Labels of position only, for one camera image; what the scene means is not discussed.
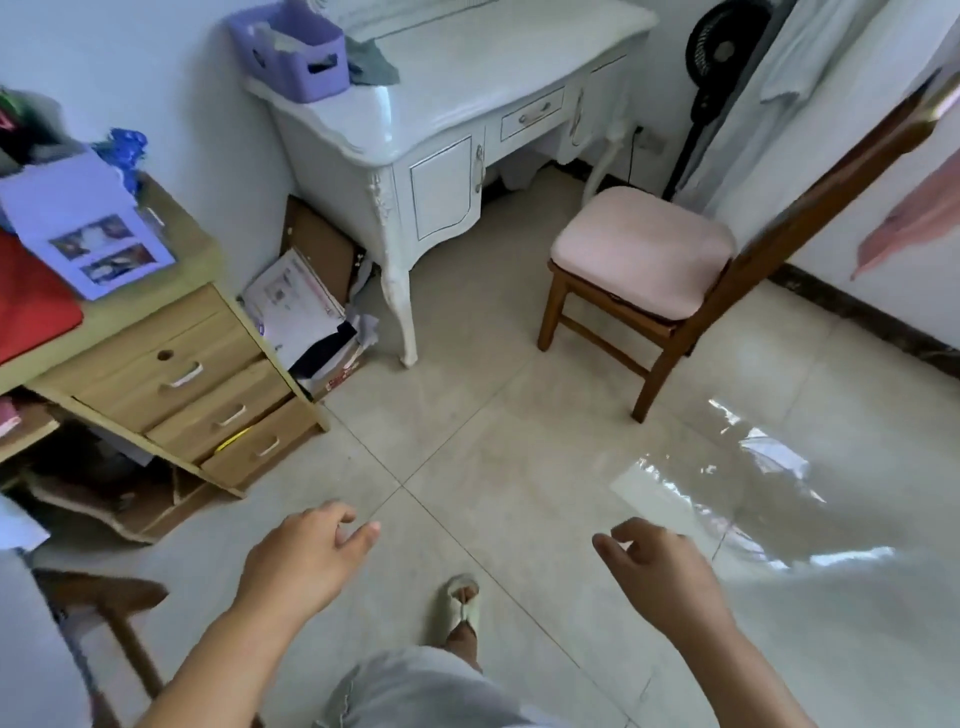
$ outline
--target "forearm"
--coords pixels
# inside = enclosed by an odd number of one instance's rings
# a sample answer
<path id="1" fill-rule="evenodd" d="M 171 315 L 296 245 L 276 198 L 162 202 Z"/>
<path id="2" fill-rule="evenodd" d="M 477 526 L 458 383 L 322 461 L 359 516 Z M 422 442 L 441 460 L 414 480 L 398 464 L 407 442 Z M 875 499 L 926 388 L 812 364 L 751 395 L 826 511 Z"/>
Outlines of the forearm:
<path id="1" fill-rule="evenodd" d="M 721 728 L 815 728 L 756 647 L 738 630 L 681 648 Z"/>
<path id="2" fill-rule="evenodd" d="M 137 728 L 249 728 L 295 634 L 254 613 L 223 613 Z"/>

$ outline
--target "tile floor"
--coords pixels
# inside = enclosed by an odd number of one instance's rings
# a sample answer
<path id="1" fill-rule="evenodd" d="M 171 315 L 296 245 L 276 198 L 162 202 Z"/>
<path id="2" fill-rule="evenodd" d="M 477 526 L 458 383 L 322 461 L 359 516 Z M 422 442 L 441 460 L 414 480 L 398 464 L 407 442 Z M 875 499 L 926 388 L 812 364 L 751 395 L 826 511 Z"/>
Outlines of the tile floor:
<path id="1" fill-rule="evenodd" d="M 170 676 L 228 604 L 247 550 L 327 498 L 384 524 L 363 573 L 293 645 L 263 715 L 306 728 L 359 658 L 429 639 L 437 590 L 478 574 L 481 662 L 579 726 L 715 724 L 683 662 L 629 608 L 589 537 L 639 513 L 713 558 L 743 629 L 822 726 L 960 715 L 960 382 L 773 285 L 674 373 L 645 425 L 640 382 L 571 332 L 534 346 L 549 245 L 581 185 L 544 170 L 413 272 L 420 364 L 380 352 L 328 398 L 333 430 L 158 546 L 102 533 L 44 563 L 157 579 L 135 626 Z M 586 304 L 567 312 L 641 359 Z M 127 721 L 144 700 L 103 630 L 84 636 Z"/>

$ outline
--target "person's left hand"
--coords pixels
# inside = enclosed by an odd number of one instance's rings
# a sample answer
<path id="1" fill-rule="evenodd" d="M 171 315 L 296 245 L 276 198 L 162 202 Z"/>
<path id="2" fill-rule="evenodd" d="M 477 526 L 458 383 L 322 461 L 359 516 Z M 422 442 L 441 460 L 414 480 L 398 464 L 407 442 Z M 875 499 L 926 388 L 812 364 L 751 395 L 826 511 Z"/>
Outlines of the person's left hand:
<path id="1" fill-rule="evenodd" d="M 366 523 L 346 538 L 356 510 L 338 501 L 288 516 L 254 546 L 231 609 L 296 631 L 332 602 L 380 535 Z"/>

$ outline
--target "foot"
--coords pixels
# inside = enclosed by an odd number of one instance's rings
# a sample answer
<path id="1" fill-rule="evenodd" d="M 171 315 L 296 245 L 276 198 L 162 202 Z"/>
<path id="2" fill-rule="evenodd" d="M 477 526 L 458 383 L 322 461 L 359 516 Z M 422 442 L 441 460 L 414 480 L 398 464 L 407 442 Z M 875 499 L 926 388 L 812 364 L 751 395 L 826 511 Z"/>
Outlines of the foot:
<path id="1" fill-rule="evenodd" d="M 479 670 L 477 646 L 480 624 L 480 586 L 472 576 L 457 576 L 446 588 L 450 632 L 443 649 Z"/>

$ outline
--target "chair backrest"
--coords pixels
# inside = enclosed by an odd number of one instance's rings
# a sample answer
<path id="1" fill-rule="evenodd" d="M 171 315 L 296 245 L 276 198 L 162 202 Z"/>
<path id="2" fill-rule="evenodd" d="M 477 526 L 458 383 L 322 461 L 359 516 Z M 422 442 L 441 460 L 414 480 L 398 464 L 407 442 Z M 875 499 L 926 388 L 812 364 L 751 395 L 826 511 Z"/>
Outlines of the chair backrest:
<path id="1" fill-rule="evenodd" d="M 677 331 L 695 340 L 737 301 L 774 273 L 903 155 L 923 144 L 960 99 L 960 73 L 938 74 L 904 99 L 855 147 L 757 236 Z"/>

